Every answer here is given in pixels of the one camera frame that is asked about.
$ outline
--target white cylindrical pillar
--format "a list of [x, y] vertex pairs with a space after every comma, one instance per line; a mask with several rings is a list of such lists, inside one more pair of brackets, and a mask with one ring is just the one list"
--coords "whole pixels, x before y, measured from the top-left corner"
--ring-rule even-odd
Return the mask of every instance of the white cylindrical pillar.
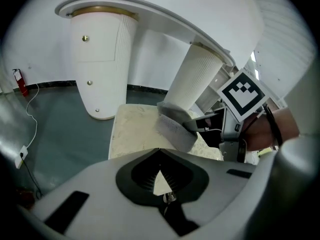
[[214, 51], [192, 44], [164, 101], [190, 109], [222, 65], [222, 59]]
[[138, 22], [133, 13], [106, 6], [83, 8], [72, 16], [72, 65], [85, 109], [95, 119], [113, 118], [126, 103]]

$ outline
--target wall outlet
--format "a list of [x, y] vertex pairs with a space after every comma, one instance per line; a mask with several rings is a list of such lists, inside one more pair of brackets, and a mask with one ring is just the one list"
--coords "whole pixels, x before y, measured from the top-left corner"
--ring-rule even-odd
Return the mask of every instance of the wall outlet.
[[18, 156], [17, 156], [17, 157], [15, 158], [15, 160], [14, 160], [15, 167], [16, 167], [17, 169], [20, 169], [20, 167], [21, 167], [21, 165], [22, 165], [22, 163], [23, 163], [23, 161], [22, 161], [22, 159], [21, 159], [21, 157], [20, 157], [20, 154], [21, 154], [21, 153], [23, 154], [23, 156], [22, 156], [23, 160], [25, 160], [25, 159], [26, 159], [26, 156], [28, 155], [28, 150], [27, 150], [27, 147], [26, 147], [25, 145], [22, 146], [22, 148], [21, 148]]

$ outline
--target dark baseboard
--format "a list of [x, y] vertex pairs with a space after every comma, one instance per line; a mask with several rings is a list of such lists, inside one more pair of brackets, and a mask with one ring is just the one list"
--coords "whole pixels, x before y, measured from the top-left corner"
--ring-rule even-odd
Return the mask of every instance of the dark baseboard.
[[[76, 81], [74, 80], [68, 80], [68, 81], [53, 81], [53, 82], [41, 82], [38, 83], [39, 88], [54, 88], [54, 87], [69, 87], [69, 86], [77, 86]], [[29, 90], [37, 89], [36, 84], [28, 85], [27, 88]], [[126, 89], [128, 91], [136, 91], [136, 92], [146, 92], [146, 93], [153, 93], [153, 94], [167, 94], [167, 90], [157, 89], [157, 88], [151, 88], [146, 86], [140, 86], [140, 85], [132, 85], [128, 84], [126, 86]], [[15, 92], [19, 92], [19, 88], [13, 89]]]

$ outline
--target white power cable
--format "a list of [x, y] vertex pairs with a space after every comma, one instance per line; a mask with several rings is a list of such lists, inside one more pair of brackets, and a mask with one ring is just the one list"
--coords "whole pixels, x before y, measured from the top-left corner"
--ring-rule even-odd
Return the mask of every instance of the white power cable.
[[29, 107], [30, 102], [32, 102], [33, 99], [34, 99], [34, 98], [38, 95], [38, 93], [39, 93], [39, 85], [38, 85], [37, 83], [36, 83], [36, 86], [38, 87], [38, 91], [37, 91], [36, 94], [33, 96], [33, 98], [28, 102], [28, 105], [26, 105], [26, 108], [25, 108], [26, 114], [27, 114], [29, 117], [32, 117], [32, 119], [35, 121], [35, 133], [34, 133], [34, 136], [33, 136], [32, 140], [30, 141], [29, 145], [26, 146], [27, 149], [30, 147], [31, 143], [34, 141], [34, 139], [35, 139], [35, 137], [36, 137], [36, 135], [37, 135], [37, 129], [38, 129], [38, 121], [34, 118], [34, 116], [33, 116], [32, 114], [29, 114], [29, 113], [28, 113], [28, 107]]

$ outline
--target fire extinguisher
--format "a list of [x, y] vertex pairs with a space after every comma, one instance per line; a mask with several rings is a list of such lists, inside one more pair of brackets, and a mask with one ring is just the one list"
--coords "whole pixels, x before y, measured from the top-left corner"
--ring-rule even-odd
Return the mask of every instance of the fire extinguisher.
[[15, 77], [16, 83], [18, 84], [22, 95], [24, 97], [27, 96], [29, 94], [29, 91], [27, 89], [25, 80], [22, 76], [21, 70], [20, 69], [13, 69], [13, 75]]

